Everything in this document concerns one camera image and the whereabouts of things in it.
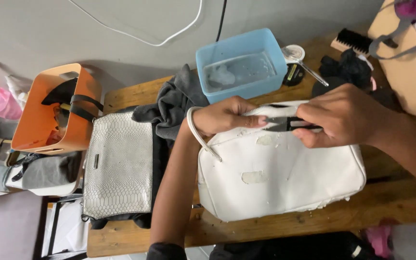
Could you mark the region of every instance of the silver snakeskin bag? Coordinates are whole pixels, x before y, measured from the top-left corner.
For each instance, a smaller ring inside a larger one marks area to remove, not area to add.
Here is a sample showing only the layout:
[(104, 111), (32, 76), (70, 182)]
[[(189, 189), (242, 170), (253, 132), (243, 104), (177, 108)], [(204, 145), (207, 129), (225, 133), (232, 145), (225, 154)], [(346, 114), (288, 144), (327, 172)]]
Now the silver snakeskin bag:
[(152, 210), (152, 124), (135, 122), (132, 114), (93, 121), (84, 169), (84, 216), (101, 219)]

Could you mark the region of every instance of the orange storage basket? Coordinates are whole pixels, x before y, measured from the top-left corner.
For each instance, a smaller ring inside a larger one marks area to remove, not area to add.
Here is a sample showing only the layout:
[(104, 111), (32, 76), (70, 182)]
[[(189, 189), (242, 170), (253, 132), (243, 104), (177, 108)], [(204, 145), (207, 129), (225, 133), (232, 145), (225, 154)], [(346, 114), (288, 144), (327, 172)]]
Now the orange storage basket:
[[(67, 64), (41, 72), (33, 81), (25, 109), (15, 130), (12, 149), (45, 155), (88, 149), (92, 123), (73, 113), (69, 115), (66, 132), (62, 140), (53, 145), (46, 145), (51, 131), (57, 127), (54, 118), (54, 107), (58, 106), (58, 103), (42, 105), (41, 102), (51, 90), (67, 81), (61, 78), (60, 75), (71, 72), (78, 74), (74, 94), (85, 95), (100, 102), (101, 85), (78, 63)], [(76, 101), (75, 104), (92, 115), (98, 115), (98, 108), (92, 103)]]

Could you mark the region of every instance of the grey wall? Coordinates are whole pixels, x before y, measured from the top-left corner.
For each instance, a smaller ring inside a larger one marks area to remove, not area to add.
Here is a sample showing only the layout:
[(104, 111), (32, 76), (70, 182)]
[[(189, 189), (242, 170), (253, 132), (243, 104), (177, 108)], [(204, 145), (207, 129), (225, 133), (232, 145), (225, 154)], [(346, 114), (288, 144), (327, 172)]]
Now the grey wall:
[[(196, 16), (199, 0), (75, 0), (106, 24), (160, 43)], [(204, 0), (194, 26), (153, 47), (97, 24), (67, 0), (0, 0), (0, 64), (33, 79), (80, 62), (104, 91), (195, 68), (195, 51), (212, 43), (223, 0)], [(382, 0), (228, 0), (221, 39), (268, 27), (280, 45), (371, 21)]]

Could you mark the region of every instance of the dark grey towel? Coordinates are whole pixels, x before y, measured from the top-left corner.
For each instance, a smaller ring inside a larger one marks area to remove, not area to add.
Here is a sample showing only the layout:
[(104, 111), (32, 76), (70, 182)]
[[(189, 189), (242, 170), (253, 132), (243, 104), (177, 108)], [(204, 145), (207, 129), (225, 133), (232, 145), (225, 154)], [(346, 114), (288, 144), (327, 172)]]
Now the dark grey towel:
[(34, 160), (22, 178), (24, 190), (49, 188), (76, 181), (81, 152), (61, 154)]
[(159, 122), (156, 134), (164, 139), (175, 140), (189, 108), (207, 105), (209, 102), (202, 92), (198, 75), (185, 64), (161, 86), (157, 103), (140, 105), (134, 109), (133, 120), (141, 123)]

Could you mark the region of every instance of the black sleeve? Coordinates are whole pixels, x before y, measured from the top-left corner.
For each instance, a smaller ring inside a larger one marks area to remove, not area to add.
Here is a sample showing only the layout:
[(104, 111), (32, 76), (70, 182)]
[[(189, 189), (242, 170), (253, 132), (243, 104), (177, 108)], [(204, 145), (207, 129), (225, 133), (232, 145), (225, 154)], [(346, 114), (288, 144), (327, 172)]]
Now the black sleeve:
[(155, 243), (149, 247), (147, 260), (186, 260), (184, 248), (175, 244)]

